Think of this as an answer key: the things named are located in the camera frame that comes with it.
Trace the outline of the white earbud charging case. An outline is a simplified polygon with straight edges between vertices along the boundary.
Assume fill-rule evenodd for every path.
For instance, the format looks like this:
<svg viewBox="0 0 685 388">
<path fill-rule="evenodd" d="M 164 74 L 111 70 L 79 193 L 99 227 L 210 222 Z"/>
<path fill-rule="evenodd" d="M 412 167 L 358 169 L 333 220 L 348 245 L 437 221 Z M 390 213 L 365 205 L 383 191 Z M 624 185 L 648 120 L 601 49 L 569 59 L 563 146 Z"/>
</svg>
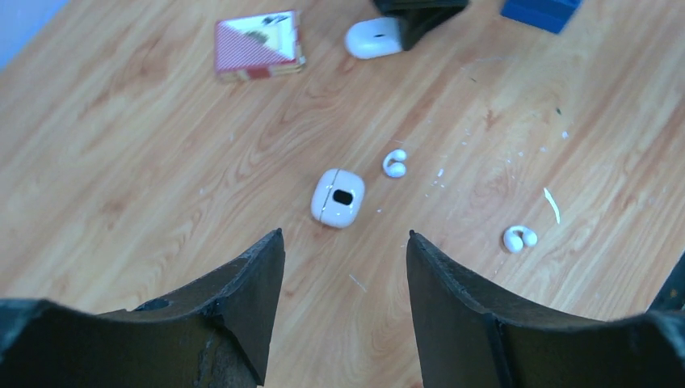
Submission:
<svg viewBox="0 0 685 388">
<path fill-rule="evenodd" d="M 321 224 L 343 229 L 357 218 L 365 194 L 365 183 L 355 173 L 339 168 L 324 172 L 315 187 L 310 212 Z"/>
</svg>

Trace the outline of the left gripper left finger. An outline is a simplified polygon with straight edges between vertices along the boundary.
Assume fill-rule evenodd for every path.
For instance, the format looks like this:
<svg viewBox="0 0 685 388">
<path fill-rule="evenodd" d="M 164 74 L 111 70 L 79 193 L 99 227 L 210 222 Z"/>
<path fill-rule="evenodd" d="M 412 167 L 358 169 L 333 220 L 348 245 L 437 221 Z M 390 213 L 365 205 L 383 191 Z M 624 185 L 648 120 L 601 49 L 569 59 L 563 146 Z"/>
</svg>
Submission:
<svg viewBox="0 0 685 388">
<path fill-rule="evenodd" d="M 258 387 L 284 275 L 273 230 L 201 278 L 134 310 L 1 302 L 4 387 Z"/>
</svg>

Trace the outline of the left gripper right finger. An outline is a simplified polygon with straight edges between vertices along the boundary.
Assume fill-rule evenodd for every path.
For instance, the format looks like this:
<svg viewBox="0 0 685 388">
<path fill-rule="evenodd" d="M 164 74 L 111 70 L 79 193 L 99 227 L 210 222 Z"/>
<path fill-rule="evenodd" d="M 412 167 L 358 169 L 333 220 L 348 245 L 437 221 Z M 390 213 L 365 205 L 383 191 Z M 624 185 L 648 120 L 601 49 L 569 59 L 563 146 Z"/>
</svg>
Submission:
<svg viewBox="0 0 685 388">
<path fill-rule="evenodd" d="M 542 306 L 411 232 L 406 267 L 425 387 L 681 387 L 684 313 L 599 321 Z"/>
</svg>

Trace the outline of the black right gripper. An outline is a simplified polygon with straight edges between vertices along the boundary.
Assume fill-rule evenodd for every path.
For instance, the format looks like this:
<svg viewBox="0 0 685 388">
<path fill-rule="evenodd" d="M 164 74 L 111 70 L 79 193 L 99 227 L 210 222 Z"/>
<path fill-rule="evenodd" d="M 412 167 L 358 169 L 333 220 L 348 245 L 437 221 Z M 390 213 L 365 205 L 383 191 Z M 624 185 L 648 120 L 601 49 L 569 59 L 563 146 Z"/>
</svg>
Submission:
<svg viewBox="0 0 685 388">
<path fill-rule="evenodd" d="M 400 44 L 410 51 L 428 32 L 457 16 L 469 6 L 469 0 L 373 0 L 383 16 L 399 25 Z"/>
</svg>

